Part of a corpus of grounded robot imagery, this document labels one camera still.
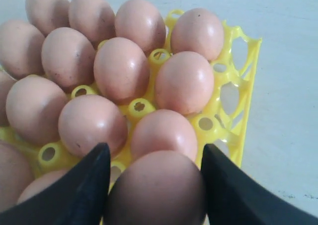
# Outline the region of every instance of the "egg tray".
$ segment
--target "egg tray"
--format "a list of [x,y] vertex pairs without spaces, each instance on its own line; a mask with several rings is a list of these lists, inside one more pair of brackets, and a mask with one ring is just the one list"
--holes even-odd
[[[180,16],[183,13],[184,11],[179,9],[172,10],[165,19],[168,29],[165,46],[163,49],[154,50],[149,56],[151,77],[144,97],[133,100],[129,105],[119,106],[127,119],[129,135],[125,147],[111,162],[110,188],[116,177],[131,163],[129,144],[136,123],[146,114],[156,110],[154,101],[156,74],[161,65],[171,56],[170,35],[177,21],[175,16]],[[196,158],[198,167],[201,166],[204,145],[215,141],[221,141],[225,144],[225,147],[221,149],[237,166],[240,167],[242,161],[248,112],[262,40],[251,39],[243,33],[239,26],[230,27],[226,24],[226,21],[223,21],[223,27],[225,30],[224,47],[219,57],[211,62],[211,67],[216,64],[222,64],[226,68],[223,72],[214,70],[215,87],[209,103],[201,113],[188,117],[198,139],[198,154]],[[248,54],[243,68],[236,70],[232,56],[232,43],[239,37],[248,45]],[[221,88],[228,83],[232,83],[237,87],[239,92],[238,106],[230,115],[225,112],[220,99]],[[96,84],[80,85],[71,94],[68,94],[68,97],[74,98],[82,94],[99,94]],[[10,127],[0,127],[0,139],[14,144],[27,156],[36,177],[53,170],[71,168],[79,161],[78,158],[66,150],[61,142],[49,143],[42,148],[38,148],[23,141]]]

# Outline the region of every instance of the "white surface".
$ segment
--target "white surface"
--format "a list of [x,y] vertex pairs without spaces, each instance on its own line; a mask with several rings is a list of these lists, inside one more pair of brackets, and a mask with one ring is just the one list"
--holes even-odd
[[[125,0],[108,1],[117,11]],[[263,37],[242,168],[318,216],[318,0],[150,1],[164,16],[205,7]],[[0,0],[0,22],[10,18],[25,18],[24,0]]]

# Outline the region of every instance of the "egg tray cup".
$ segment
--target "egg tray cup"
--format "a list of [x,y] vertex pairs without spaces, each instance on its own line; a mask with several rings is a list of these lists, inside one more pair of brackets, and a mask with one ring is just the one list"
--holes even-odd
[[[154,100],[155,78],[161,65],[171,56],[170,35],[177,21],[174,16],[180,16],[183,13],[184,11],[179,9],[172,10],[165,19],[165,24],[168,28],[165,46],[163,49],[154,50],[149,56],[151,77],[144,97],[133,100],[129,105],[119,106],[119,109],[127,119],[129,134],[125,147],[111,162],[110,188],[119,174],[131,163],[129,144],[137,122],[157,109]],[[198,139],[198,154],[196,158],[198,167],[201,166],[204,145],[214,143],[217,140],[222,141],[226,145],[222,150],[237,166],[240,167],[242,161],[248,113],[262,40],[251,39],[243,33],[239,26],[230,27],[226,24],[226,21],[223,21],[223,27],[225,30],[224,47],[219,57],[211,62],[211,67],[216,64],[222,64],[226,66],[226,69],[222,73],[214,70],[215,86],[209,103],[201,113],[187,117],[194,127]],[[239,37],[248,45],[248,54],[243,68],[236,70],[232,56],[232,43]],[[220,99],[221,88],[227,83],[232,83],[239,92],[238,105],[230,115],[224,111]],[[93,83],[92,85],[78,86],[71,94],[68,94],[68,97],[72,99],[83,94],[100,93],[96,84]],[[49,143],[38,148],[20,139],[11,127],[0,127],[0,139],[12,143],[26,155],[36,177],[53,170],[71,168],[80,160],[71,155],[61,141]]]

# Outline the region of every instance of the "egg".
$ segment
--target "egg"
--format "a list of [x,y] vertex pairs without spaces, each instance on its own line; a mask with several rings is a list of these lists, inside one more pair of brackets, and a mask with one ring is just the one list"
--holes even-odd
[[6,116],[5,102],[9,90],[15,82],[15,79],[11,78],[5,71],[0,69],[0,127],[9,125],[9,121]]
[[198,167],[175,151],[135,161],[116,180],[104,213],[107,225],[200,225],[206,191]]
[[71,0],[69,21],[93,45],[115,37],[115,13],[105,0]]
[[13,145],[0,141],[0,213],[13,207],[34,180],[31,167]]
[[133,41],[116,37],[105,42],[94,62],[101,94],[116,104],[142,97],[149,83],[150,67],[142,49]]
[[177,112],[161,109],[147,114],[138,122],[130,150],[133,160],[157,150],[174,150],[195,161],[197,145],[190,122]]
[[78,157],[87,155],[98,143],[108,143],[112,157],[125,145],[128,128],[119,108],[99,95],[72,99],[59,118],[61,140]]
[[9,20],[0,25],[0,64],[16,79],[43,75],[41,48],[44,35],[23,20]]
[[59,27],[68,27],[69,0],[25,0],[29,22],[45,36]]
[[171,56],[160,68],[155,81],[159,108],[190,115],[199,113],[209,102],[214,74],[209,62],[195,52]]
[[66,93],[82,84],[94,82],[96,51],[77,30],[61,27],[53,30],[42,47],[42,64],[48,79]]
[[16,82],[6,99],[11,127],[35,146],[59,140],[58,119],[68,98],[52,81],[30,75]]
[[177,20],[171,32],[171,50],[174,54],[194,51],[207,60],[215,60],[224,44],[224,29],[212,12],[195,8],[185,12]]
[[20,197],[17,200],[17,204],[20,204],[33,196],[39,194],[46,188],[50,187],[60,178],[62,178],[68,172],[67,169],[61,169],[46,173],[39,177],[38,179],[34,180],[31,184],[29,184],[25,190],[22,192]]
[[128,0],[115,17],[118,37],[134,41],[149,55],[165,43],[165,24],[159,10],[146,0]]

